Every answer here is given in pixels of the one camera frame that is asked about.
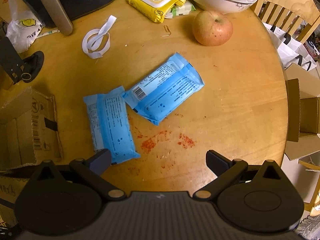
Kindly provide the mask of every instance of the brown cardboard box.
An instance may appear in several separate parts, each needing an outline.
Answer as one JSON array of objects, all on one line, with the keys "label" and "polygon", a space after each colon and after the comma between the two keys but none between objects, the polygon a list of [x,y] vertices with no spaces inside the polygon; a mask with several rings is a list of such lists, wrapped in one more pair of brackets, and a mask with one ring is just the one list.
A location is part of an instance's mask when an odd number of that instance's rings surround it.
[{"label": "brown cardboard box", "polygon": [[0,216],[4,222],[12,227],[17,224],[14,211],[3,205],[2,200],[6,201],[6,204],[14,204],[34,171],[34,166],[28,166],[0,175]]},{"label": "brown cardboard box", "polygon": [[[28,179],[25,178],[0,176],[0,198],[14,204],[27,182]],[[4,222],[12,227],[17,224],[13,209],[2,204],[0,204],[0,216]]]},{"label": "brown cardboard box", "polygon": [[0,171],[60,161],[56,120],[54,97],[31,87],[0,108]]},{"label": "brown cardboard box", "polygon": [[320,151],[320,80],[296,64],[285,73],[289,104],[285,153],[294,160]]},{"label": "brown cardboard box", "polygon": [[[23,0],[15,1],[17,3],[18,12],[30,10]],[[0,17],[7,23],[11,22],[9,0],[0,0]]]}]

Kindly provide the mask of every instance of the red stain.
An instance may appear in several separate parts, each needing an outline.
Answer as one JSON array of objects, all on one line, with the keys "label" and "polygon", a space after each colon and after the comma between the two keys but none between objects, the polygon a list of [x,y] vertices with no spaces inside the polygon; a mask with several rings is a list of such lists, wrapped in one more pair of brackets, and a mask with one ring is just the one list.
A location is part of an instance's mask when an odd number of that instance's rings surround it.
[{"label": "red stain", "polygon": [[[141,144],[141,149],[146,153],[149,154],[151,152],[151,150],[156,146],[156,144],[158,142],[163,142],[163,141],[169,141],[170,139],[167,138],[168,135],[168,130],[163,130],[160,131],[159,133],[157,133],[156,135],[150,137],[149,139],[145,140],[142,144]],[[143,135],[140,133],[140,135],[138,135],[138,138],[142,138]]]},{"label": "red stain", "polygon": [[179,139],[182,139],[182,142],[178,142],[179,145],[182,145],[184,149],[192,148],[195,146],[195,142],[188,136],[180,133]]},{"label": "red stain", "polygon": [[137,136],[137,138],[138,139],[141,139],[141,138],[143,138],[143,137],[146,137],[146,138],[148,138],[148,136],[144,136],[140,131],[139,131],[139,129],[135,126],[134,127],[136,130],[137,130],[137,132],[138,132],[138,136]]},{"label": "red stain", "polygon": [[128,168],[128,171],[130,172],[131,175],[139,175],[140,169],[137,169],[136,167],[130,167]]},{"label": "red stain", "polygon": [[141,149],[147,154],[149,154],[155,146],[156,143],[151,138],[141,143]]}]

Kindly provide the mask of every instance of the round table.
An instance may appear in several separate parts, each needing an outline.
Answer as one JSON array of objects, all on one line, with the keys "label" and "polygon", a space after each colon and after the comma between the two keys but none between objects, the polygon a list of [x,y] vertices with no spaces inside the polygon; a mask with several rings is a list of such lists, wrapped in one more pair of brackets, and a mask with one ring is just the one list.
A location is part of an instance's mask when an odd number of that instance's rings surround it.
[{"label": "round table", "polygon": [[[81,43],[89,30],[100,28],[110,15],[111,48],[91,59]],[[132,190],[188,190],[191,194],[215,178],[205,164],[207,150],[249,164],[274,159],[281,164],[286,143],[288,106],[278,55],[261,21],[250,10],[229,14],[234,32],[222,46],[205,47],[193,37],[188,16],[153,23],[126,0],[74,23],[70,36],[39,38],[45,62],[35,89],[56,98],[63,164],[93,155],[89,119],[83,97],[131,88],[169,56],[179,52],[198,71],[205,86],[172,112],[159,126],[127,106],[131,133],[140,159],[111,166],[102,177],[126,193]],[[167,25],[171,35],[164,29]],[[0,91],[0,103],[28,86],[23,82]]]}]

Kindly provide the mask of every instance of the blue wet wipes package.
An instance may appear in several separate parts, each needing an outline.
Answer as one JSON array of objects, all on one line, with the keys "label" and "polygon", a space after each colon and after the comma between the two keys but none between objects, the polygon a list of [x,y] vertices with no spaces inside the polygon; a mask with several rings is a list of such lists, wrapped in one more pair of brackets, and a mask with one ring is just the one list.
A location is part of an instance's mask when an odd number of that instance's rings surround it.
[{"label": "blue wet wipes package", "polygon": [[126,103],[155,125],[204,86],[198,72],[179,53],[122,94]]},{"label": "blue wet wipes package", "polygon": [[140,158],[135,151],[122,93],[124,88],[121,86],[108,94],[84,97],[94,150],[109,149],[112,163]]}]

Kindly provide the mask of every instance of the apple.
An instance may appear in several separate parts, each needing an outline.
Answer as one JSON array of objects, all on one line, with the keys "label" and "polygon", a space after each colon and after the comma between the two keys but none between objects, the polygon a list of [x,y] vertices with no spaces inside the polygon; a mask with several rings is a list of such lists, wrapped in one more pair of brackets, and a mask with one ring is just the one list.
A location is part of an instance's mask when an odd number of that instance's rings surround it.
[{"label": "apple", "polygon": [[203,11],[193,20],[192,31],[199,43],[219,46],[230,39],[233,26],[225,15],[216,11]]}]

